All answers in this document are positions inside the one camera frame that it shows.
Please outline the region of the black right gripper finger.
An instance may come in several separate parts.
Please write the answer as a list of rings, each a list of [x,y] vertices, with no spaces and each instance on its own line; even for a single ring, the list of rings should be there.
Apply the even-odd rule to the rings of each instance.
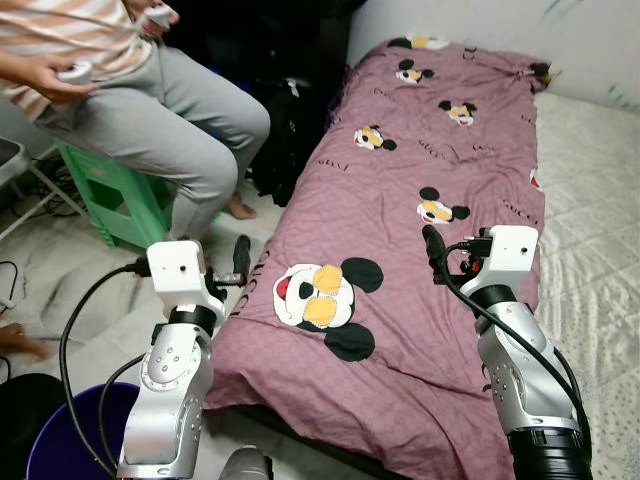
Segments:
[[[447,244],[445,244],[439,230],[434,225],[424,225],[422,227],[422,238],[426,243],[431,279],[438,285],[447,284],[451,279],[447,265],[449,255]]]

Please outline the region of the purple Mickey print blanket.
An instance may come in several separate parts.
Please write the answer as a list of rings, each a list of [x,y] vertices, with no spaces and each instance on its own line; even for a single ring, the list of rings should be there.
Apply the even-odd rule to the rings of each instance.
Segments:
[[[433,282],[447,243],[540,228],[548,61],[393,38],[346,77],[236,311],[206,410],[261,404],[294,433],[411,480],[516,480],[474,315]]]

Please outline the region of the grey quilted mattress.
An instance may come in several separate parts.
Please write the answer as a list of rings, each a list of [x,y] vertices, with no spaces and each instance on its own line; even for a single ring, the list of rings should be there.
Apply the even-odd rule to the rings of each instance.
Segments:
[[[539,93],[538,321],[588,411],[595,480],[639,480],[640,177],[634,114]]]

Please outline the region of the black bag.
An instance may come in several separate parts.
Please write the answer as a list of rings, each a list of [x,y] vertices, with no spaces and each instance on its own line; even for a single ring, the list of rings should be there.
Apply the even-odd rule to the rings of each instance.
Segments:
[[[268,109],[268,140],[250,164],[247,177],[261,196],[288,205],[307,160],[330,122],[339,84],[303,77],[256,79],[253,96]]]

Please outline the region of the green plastic stool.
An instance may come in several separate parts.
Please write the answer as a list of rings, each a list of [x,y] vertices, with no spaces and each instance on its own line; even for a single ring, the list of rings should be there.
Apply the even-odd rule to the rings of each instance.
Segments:
[[[67,142],[59,140],[56,147],[93,227],[108,246],[133,244],[146,250],[164,241],[172,227],[172,184]]]

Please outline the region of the silver left robot leg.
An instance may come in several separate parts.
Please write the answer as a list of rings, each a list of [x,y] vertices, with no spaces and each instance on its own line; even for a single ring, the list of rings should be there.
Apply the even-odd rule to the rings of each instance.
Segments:
[[[218,480],[274,480],[273,460],[261,449],[246,445],[229,454]]]

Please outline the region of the person in grey trousers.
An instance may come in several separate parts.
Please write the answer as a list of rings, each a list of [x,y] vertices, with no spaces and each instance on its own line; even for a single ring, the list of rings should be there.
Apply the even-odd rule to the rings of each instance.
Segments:
[[[0,0],[0,96],[56,140],[172,182],[168,236],[198,241],[219,212],[255,218],[238,186],[270,119],[140,22],[163,1]],[[60,82],[78,60],[91,61],[93,81]]]

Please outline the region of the purple waste bin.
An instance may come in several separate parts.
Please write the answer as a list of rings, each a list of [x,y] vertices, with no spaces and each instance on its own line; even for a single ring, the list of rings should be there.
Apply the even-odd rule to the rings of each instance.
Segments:
[[[140,388],[116,381],[105,387],[96,385],[74,396],[73,406],[86,438],[93,447],[102,448],[100,419],[105,419],[105,443],[115,457],[122,451],[125,422],[132,411]],[[110,480],[83,448],[67,407],[60,406],[46,421],[29,453],[26,480]]]

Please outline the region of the white handheld controller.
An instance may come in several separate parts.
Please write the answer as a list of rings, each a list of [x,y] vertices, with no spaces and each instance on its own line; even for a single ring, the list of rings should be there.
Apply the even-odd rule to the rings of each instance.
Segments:
[[[157,4],[143,9],[140,22],[142,24],[152,24],[160,29],[172,28],[172,17],[174,10],[166,4]]]
[[[74,61],[70,67],[58,72],[60,82],[68,84],[88,84],[93,81],[93,64],[91,61]]]

